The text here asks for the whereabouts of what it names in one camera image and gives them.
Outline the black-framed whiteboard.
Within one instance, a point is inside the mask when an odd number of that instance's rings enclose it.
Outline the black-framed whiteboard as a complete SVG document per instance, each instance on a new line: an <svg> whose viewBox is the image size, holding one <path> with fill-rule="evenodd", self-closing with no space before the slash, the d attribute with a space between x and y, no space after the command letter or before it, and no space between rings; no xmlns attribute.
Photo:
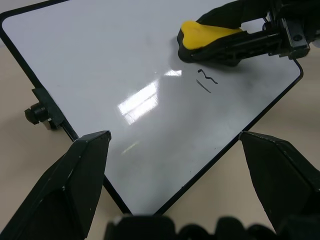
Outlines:
<svg viewBox="0 0 320 240"><path fill-rule="evenodd" d="M164 213L301 79L278 56L236 67L179 59L181 24L230 1L47 1L0 13L0 38L66 130L111 132L104 174L123 210Z"/></svg>

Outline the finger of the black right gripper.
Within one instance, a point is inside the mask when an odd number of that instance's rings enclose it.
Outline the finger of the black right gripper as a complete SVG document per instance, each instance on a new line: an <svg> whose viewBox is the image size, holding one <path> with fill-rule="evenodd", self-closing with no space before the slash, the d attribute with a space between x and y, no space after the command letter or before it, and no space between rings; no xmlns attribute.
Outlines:
<svg viewBox="0 0 320 240"><path fill-rule="evenodd" d="M242 23L264 18L270 10L270 0L236 0L212 9L196 22L221 28L240 28Z"/></svg>
<svg viewBox="0 0 320 240"><path fill-rule="evenodd" d="M268 52L273 50L279 42L279 33L276 32L276 30L263 29L261 31L248 33L248 35L243 37L238 37L232 40L225 47L225 55L227 57L232 57L233 61L210 61L198 63L206 66L224 65L228 67L235 67L244 59L268 54Z"/></svg>

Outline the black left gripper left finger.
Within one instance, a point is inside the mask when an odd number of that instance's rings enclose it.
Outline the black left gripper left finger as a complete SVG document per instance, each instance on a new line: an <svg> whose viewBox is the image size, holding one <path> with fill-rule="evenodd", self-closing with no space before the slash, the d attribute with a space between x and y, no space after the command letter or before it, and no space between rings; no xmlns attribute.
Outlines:
<svg viewBox="0 0 320 240"><path fill-rule="evenodd" d="M82 136L49 167L0 240L85 240L105 178L110 131Z"/></svg>

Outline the yellow and black whiteboard eraser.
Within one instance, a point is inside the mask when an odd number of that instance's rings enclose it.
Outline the yellow and black whiteboard eraser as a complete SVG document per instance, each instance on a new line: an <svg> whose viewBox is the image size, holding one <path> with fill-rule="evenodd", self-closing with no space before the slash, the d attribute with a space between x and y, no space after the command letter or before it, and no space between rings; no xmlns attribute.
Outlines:
<svg viewBox="0 0 320 240"><path fill-rule="evenodd" d="M178 57L185 63L232 62L233 58L226 56L225 47L232 40L247 35L240 28L230 29L185 21L176 38Z"/></svg>

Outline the black marker squiggle drawing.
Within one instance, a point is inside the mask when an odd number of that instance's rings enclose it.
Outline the black marker squiggle drawing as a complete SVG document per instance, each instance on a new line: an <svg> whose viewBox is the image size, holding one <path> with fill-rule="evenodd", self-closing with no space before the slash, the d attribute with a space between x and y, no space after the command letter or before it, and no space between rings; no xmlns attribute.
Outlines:
<svg viewBox="0 0 320 240"><path fill-rule="evenodd" d="M202 73L205 79L211 80L216 85L218 84L218 82L216 82L211 76L207 76L203 69L198 69L197 72Z"/></svg>

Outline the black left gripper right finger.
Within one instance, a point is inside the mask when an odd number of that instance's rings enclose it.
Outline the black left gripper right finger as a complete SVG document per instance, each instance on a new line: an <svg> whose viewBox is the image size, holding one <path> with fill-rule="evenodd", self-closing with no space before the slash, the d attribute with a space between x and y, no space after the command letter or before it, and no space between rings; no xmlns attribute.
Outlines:
<svg viewBox="0 0 320 240"><path fill-rule="evenodd" d="M320 170L290 142L239 134L256 195L279 240L320 240Z"/></svg>

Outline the black whiteboard stand clamp knob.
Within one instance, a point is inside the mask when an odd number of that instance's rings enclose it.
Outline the black whiteboard stand clamp knob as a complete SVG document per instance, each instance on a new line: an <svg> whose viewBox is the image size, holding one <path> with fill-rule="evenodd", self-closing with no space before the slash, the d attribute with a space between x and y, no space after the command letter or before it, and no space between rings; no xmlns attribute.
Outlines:
<svg viewBox="0 0 320 240"><path fill-rule="evenodd" d="M50 94L42 87L34 88L32 92L38 103L24 111L25 118L33 125L48 122L50 130L61 127L65 117Z"/></svg>

